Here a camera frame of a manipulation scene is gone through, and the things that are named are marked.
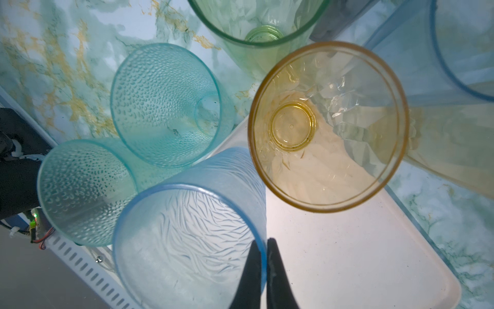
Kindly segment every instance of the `blue plastic cup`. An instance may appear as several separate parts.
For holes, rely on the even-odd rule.
[[[492,0],[406,0],[365,44],[405,90],[405,160],[490,198],[493,20]]]
[[[143,308],[228,308],[255,240],[266,282],[265,187],[229,148],[137,195],[113,238],[118,275]]]
[[[183,169],[144,162],[118,138],[71,140],[44,159],[38,199],[50,223],[65,237],[80,245],[107,246],[127,203]]]
[[[494,102],[492,0],[406,0],[364,44],[410,107]]]
[[[234,108],[212,72],[172,44],[145,45],[120,65],[110,107],[118,134],[150,164],[181,167],[230,133]]]

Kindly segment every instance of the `green and gold marble countertop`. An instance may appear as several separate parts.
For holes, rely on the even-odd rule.
[[[362,44],[401,0],[381,0],[339,40]],[[215,45],[186,0],[4,0],[0,86],[53,139],[116,136],[110,87],[143,44],[195,53],[248,114],[260,81]],[[458,308],[494,308],[494,201],[402,163],[388,186],[402,210],[462,284]]]

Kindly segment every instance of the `black cable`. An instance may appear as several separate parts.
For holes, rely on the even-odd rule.
[[[7,224],[3,223],[2,221],[0,221],[0,225],[7,228],[8,230],[12,230],[12,228],[10,226],[8,226]],[[24,234],[24,235],[29,235],[29,231],[23,231],[23,230],[18,230],[17,232],[21,233],[21,234]]]

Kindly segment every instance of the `light blue cup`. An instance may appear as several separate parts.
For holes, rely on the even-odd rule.
[[[264,287],[265,186],[248,149],[234,147],[137,195],[119,217],[113,254],[145,309],[226,309],[253,240]]]
[[[172,44],[145,45],[125,59],[113,79],[110,107],[127,147],[167,168],[212,151],[231,132],[235,116],[206,65]]]
[[[395,72],[410,107],[494,102],[493,19],[492,0],[406,0],[364,47]]]
[[[490,198],[493,21],[493,0],[406,0],[364,45],[405,90],[405,160]]]

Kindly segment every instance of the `dimpled plastic texture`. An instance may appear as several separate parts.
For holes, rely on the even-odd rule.
[[[136,196],[118,220],[114,260],[143,308],[226,309],[253,240],[264,284],[265,187],[236,147]]]
[[[113,81],[111,111],[131,151],[162,167],[201,158],[233,126],[233,107],[211,71],[172,44],[146,45],[127,57]]]
[[[117,138],[68,141],[43,161],[38,199],[51,224],[67,238],[82,245],[109,245],[127,203],[181,170],[152,166]]]

